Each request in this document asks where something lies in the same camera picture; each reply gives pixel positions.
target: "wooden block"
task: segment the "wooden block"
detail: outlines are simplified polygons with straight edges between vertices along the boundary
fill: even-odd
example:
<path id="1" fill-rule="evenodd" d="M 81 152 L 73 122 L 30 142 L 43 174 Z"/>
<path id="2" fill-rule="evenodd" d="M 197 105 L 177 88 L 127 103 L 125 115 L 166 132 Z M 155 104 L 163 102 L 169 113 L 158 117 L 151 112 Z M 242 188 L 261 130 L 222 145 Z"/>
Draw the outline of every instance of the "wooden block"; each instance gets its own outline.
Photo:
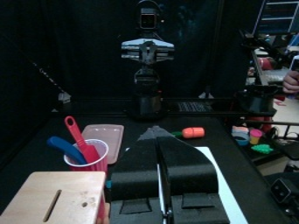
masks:
<path id="1" fill-rule="evenodd" d="M 35 172 L 0 217 L 2 224 L 97 223 L 103 171 Z"/>

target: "green object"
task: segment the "green object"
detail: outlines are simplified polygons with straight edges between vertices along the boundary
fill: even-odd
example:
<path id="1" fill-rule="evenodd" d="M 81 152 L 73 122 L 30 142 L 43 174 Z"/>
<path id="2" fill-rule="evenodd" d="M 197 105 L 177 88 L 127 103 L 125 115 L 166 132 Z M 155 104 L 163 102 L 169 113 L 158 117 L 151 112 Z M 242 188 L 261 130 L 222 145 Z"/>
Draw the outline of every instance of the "green object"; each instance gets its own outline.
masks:
<path id="1" fill-rule="evenodd" d="M 251 147 L 251 150 L 269 154 L 274 149 L 270 148 L 269 144 L 258 144 Z"/>

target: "person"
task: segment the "person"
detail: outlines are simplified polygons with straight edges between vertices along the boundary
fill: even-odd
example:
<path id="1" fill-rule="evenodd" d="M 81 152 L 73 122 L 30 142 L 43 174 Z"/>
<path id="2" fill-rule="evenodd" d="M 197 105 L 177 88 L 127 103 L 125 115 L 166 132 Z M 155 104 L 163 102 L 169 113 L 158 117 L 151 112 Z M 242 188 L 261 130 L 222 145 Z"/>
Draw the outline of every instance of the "person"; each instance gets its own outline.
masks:
<path id="1" fill-rule="evenodd" d="M 297 71 L 287 72 L 283 86 L 283 90 L 287 94 L 299 93 L 299 73 Z"/>

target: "black table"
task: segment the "black table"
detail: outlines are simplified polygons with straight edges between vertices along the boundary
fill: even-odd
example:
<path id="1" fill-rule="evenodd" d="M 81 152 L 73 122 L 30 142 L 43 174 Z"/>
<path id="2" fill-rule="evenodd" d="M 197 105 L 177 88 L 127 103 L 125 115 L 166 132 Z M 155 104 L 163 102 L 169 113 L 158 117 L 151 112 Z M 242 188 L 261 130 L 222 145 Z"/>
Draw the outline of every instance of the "black table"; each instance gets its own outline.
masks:
<path id="1" fill-rule="evenodd" d="M 32 172 L 67 171 L 70 167 L 65 164 L 62 154 L 51 149 L 46 141 L 51 136 L 59 136 L 73 141 L 73 137 L 65 126 L 65 116 L 69 113 L 54 113 L 48 122 L 43 125 L 32 140 L 23 147 L 11 163 L 0 171 L 0 212 L 4 211 L 22 184 Z M 222 121 L 217 117 L 171 116 L 159 121 L 141 122 L 125 115 L 81 115 L 73 114 L 83 129 L 90 124 L 119 124 L 125 125 L 123 142 L 119 156 L 122 157 L 129 148 L 155 125 L 169 132 L 182 130 L 187 127 L 203 127 L 206 136 L 189 139 L 186 142 L 193 146 L 210 147 L 211 153 L 219 164 L 223 176 L 229 182 L 230 189 L 237 198 L 239 207 L 246 215 L 249 223 L 289 223 L 271 197 L 269 184 L 259 173 L 249 155 L 239 148 L 231 134 L 226 131 Z M 109 177 L 114 172 L 114 165 L 109 167 Z"/>

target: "monitor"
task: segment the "monitor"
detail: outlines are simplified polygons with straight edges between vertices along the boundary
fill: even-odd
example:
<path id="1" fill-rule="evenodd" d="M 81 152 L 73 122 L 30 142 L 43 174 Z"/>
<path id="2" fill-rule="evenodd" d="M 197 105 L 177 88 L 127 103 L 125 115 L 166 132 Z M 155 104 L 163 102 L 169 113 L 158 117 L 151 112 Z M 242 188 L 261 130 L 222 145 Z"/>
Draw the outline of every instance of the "monitor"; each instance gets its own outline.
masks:
<path id="1" fill-rule="evenodd" d="M 285 35 L 299 32 L 299 0 L 265 0 L 254 34 Z"/>

